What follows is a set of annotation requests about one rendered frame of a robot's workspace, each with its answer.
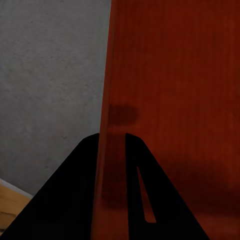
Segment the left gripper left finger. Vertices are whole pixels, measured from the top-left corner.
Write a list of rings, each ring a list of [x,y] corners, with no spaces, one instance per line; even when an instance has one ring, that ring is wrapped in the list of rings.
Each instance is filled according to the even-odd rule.
[[[99,135],[78,144],[0,240],[90,240]]]

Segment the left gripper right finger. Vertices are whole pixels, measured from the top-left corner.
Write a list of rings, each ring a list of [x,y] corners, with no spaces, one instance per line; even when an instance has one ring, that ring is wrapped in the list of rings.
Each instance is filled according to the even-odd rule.
[[[145,142],[125,135],[129,240],[210,240]],[[145,220],[139,168],[156,223]]]

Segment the storage box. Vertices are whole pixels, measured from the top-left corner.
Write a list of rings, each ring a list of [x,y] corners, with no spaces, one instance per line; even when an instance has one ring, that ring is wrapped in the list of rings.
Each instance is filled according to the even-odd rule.
[[[90,240],[129,240],[127,133],[210,240],[240,240],[240,0],[111,0]]]

